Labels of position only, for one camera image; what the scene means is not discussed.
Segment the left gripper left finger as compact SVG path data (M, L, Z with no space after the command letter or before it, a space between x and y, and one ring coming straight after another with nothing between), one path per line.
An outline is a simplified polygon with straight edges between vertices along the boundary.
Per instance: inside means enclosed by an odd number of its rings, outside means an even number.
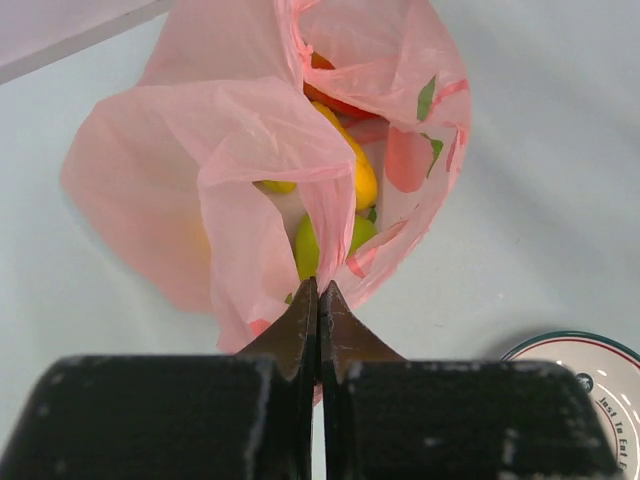
M234 355L77 355L36 382L5 479L307 479L318 292Z

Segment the pink plastic bag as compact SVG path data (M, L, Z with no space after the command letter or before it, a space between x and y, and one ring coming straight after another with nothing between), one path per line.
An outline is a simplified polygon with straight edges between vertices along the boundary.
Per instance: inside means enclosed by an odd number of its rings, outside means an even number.
M314 52L335 69L314 69ZM328 107L373 166L372 207L356 211L355 155L304 82L378 115ZM137 85L79 128L61 182L117 255L213 314L235 352L298 287L299 215L318 231L319 284L360 305L429 230L470 127L464 63L427 1L178 1Z

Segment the white printed plate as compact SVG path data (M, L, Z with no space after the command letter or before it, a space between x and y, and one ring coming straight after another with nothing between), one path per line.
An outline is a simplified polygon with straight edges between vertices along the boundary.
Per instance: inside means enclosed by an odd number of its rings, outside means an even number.
M626 479L639 477L639 355L612 339L584 331L554 331L512 349L508 361L552 361L572 371L594 404Z

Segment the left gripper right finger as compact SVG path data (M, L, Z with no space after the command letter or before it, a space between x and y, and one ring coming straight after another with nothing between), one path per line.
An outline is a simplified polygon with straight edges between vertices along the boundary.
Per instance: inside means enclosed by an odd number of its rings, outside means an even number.
M318 303L330 479L616 479L584 388L545 361L408 360L349 309Z

